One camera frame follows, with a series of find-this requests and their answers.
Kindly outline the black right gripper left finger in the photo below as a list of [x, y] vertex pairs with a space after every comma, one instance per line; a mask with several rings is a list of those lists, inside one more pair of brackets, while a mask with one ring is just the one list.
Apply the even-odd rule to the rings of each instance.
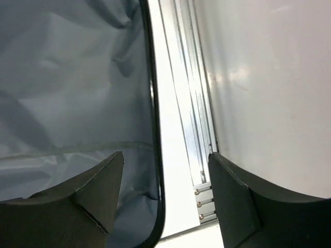
[[28, 198], [1, 202], [1, 247], [105, 247], [113, 230], [124, 156]]

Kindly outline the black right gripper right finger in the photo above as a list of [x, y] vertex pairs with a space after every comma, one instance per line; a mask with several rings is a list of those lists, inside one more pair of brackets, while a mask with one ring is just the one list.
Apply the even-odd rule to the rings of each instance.
[[291, 191], [210, 154], [224, 247], [330, 247], [330, 199]]

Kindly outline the blue suitcase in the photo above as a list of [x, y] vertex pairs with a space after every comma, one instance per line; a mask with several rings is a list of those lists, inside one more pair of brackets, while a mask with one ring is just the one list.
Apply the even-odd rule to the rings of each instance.
[[147, 1], [1, 1], [1, 200], [121, 151], [106, 247], [154, 247], [165, 218]]

